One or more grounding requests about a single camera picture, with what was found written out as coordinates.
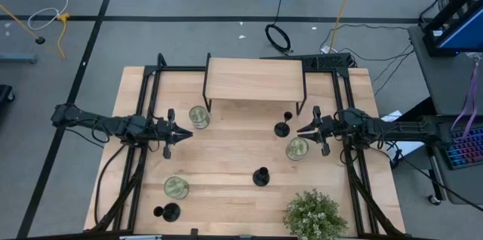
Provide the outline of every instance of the wooden table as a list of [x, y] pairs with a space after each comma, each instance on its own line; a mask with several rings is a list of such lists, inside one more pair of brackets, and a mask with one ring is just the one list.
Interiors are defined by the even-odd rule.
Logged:
[[[143, 67], [125, 68], [113, 115], [134, 114], [142, 73]], [[355, 106], [378, 116], [368, 71], [350, 69], [349, 74]], [[284, 112], [291, 111], [295, 115], [294, 105], [287, 102], [218, 100], [211, 110], [209, 127], [194, 129], [188, 112], [195, 105], [203, 105], [203, 78], [203, 72], [162, 73], [155, 114], [166, 116], [168, 109], [174, 108], [177, 124], [193, 131], [194, 137], [174, 146], [170, 160], [163, 159], [162, 150], [148, 153], [134, 232], [187, 235], [191, 228], [198, 228], [200, 235], [288, 235], [282, 223], [288, 202], [295, 192], [317, 188], [339, 203], [340, 214], [348, 221], [347, 236], [357, 236], [349, 179], [345, 165], [339, 160], [341, 142], [328, 139], [331, 154], [327, 157], [322, 156], [320, 144], [310, 141], [310, 150], [302, 160], [293, 162], [285, 155], [285, 147], [296, 136], [295, 130], [312, 121], [314, 105], [320, 106], [322, 115], [332, 115], [336, 111], [330, 74], [306, 74], [306, 109], [288, 122], [292, 131], [286, 138], [275, 136], [273, 127], [283, 121]], [[342, 79], [340, 85], [345, 96]], [[106, 144], [100, 169], [119, 147], [117, 139]], [[100, 217], [117, 198], [126, 154], [127, 150], [122, 152], [104, 175]], [[393, 224], [404, 231], [386, 156], [371, 150], [365, 155], [374, 200]], [[270, 171], [270, 183], [258, 187], [253, 184], [252, 174], [262, 166]], [[189, 183], [189, 194], [183, 200], [168, 198], [163, 191], [164, 182], [173, 175]], [[94, 225], [94, 195], [86, 229]], [[365, 231], [370, 232], [365, 203], [361, 197], [360, 201]], [[154, 207], [169, 202], [176, 202], [182, 209], [180, 219], [173, 223], [152, 213]], [[128, 199], [122, 228], [127, 224], [130, 203]]]

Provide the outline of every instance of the wooden shelf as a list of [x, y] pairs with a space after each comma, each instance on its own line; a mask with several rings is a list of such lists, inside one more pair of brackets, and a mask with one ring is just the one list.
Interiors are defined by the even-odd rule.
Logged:
[[305, 99], [304, 73], [299, 60], [208, 58], [208, 64], [205, 96], [209, 100], [302, 102]]

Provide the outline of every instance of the blue screen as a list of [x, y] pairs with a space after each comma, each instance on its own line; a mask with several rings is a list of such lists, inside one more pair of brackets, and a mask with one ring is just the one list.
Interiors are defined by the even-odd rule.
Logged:
[[450, 34], [438, 48], [483, 49], [483, 9]]

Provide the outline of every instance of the wheel caster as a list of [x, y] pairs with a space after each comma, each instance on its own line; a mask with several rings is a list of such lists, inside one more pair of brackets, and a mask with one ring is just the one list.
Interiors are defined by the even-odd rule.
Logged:
[[7, 97], [7, 102], [10, 103], [15, 100], [15, 94], [13, 92], [10, 92], [8, 97]]
[[441, 204], [441, 201], [437, 199], [435, 195], [428, 195], [428, 201], [435, 206], [439, 206]]

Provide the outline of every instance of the gray table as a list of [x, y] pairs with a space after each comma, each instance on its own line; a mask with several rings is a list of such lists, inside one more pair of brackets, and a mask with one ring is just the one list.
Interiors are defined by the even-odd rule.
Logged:
[[[416, 116], [417, 113], [420, 115], [430, 114], [431, 110], [428, 108], [428, 103], [434, 106], [433, 109], [437, 115], [459, 115], [469, 89], [469, 80], [475, 65], [474, 61], [465, 54], [460, 54], [453, 58], [430, 57], [423, 42], [423, 30], [418, 26], [409, 28], [409, 36], [411, 37], [417, 59], [420, 62], [430, 95], [430, 98], [425, 100], [426, 103], [420, 105], [419, 109], [412, 112], [411, 118]], [[478, 83], [483, 85], [481, 81], [483, 78], [483, 66], [480, 67], [478, 76], [481, 77]], [[483, 115], [482, 89], [483, 86], [479, 86], [478, 115]], [[445, 127], [450, 128], [451, 122], [448, 122]], [[434, 169], [437, 174], [440, 174], [437, 175], [437, 178], [441, 178], [442, 183], [446, 187], [464, 198], [483, 205], [483, 184], [481, 184], [483, 165], [451, 171], [444, 160], [443, 152], [436, 149], [433, 153], [434, 157], [430, 154], [430, 158], [433, 158], [437, 165], [437, 168]], [[445, 196], [454, 204], [464, 204], [464, 202], [450, 193], [443, 195], [443, 198]]]
[[[469, 89], [475, 61], [465, 54], [452, 58], [431, 57], [424, 45], [423, 35], [420, 27], [409, 28], [409, 36], [435, 111], [438, 115], [459, 115]], [[481, 85], [483, 66], [479, 68], [478, 77]], [[478, 90], [478, 115], [483, 115], [483, 86]]]

